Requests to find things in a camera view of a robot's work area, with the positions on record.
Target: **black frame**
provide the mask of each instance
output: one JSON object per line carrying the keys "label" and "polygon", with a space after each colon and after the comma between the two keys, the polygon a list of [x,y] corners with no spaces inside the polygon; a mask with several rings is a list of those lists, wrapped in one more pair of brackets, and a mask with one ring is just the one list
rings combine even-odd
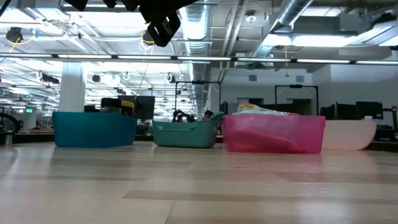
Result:
{"label": "black frame", "polygon": [[208,81],[176,81],[175,82],[175,100],[174,100],[174,111],[177,110],[177,87],[179,83],[191,83],[192,85],[206,85],[206,84],[218,84],[218,86],[220,87],[219,90],[219,101],[221,104],[221,82],[208,82]]}
{"label": "black frame", "polygon": [[276,85],[275,86],[275,110],[278,109],[278,87],[289,87],[289,88],[314,88],[317,92],[317,116],[319,116],[319,94],[318,94],[318,86],[305,86],[305,85]]}

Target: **blue plastic bin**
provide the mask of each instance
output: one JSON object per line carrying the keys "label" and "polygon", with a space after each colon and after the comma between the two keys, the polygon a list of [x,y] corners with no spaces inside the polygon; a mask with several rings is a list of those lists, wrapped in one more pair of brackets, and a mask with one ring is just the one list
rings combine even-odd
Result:
{"label": "blue plastic bin", "polygon": [[217,138],[216,121],[170,123],[153,121],[154,141],[158,146],[213,147]]}
{"label": "blue plastic bin", "polygon": [[58,147],[116,147],[132,144],[137,119],[113,113],[54,112]]}

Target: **pink plastic bin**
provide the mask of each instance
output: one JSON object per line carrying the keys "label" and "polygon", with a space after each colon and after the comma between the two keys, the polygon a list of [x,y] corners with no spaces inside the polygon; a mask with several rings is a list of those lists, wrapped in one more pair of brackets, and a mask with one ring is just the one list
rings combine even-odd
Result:
{"label": "pink plastic bin", "polygon": [[231,152],[319,154],[324,116],[227,115],[224,145]]}

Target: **white pillar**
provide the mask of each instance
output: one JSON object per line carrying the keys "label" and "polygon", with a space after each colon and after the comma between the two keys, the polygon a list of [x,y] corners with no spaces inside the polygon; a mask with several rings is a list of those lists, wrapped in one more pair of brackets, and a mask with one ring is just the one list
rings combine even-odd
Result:
{"label": "white pillar", "polygon": [[220,112],[220,87],[217,84],[210,84],[207,95],[207,109],[213,113]]}
{"label": "white pillar", "polygon": [[30,130],[36,127],[37,119],[37,107],[26,106],[25,119],[24,119],[24,131]]}
{"label": "white pillar", "polygon": [[63,63],[59,111],[84,111],[86,77],[82,63]]}

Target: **white plastic tub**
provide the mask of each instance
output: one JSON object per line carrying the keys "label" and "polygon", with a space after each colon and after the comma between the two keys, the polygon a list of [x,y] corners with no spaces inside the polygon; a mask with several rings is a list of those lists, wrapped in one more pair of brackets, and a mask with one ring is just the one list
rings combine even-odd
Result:
{"label": "white plastic tub", "polygon": [[374,138],[375,121],[326,121],[322,150],[361,150]]}

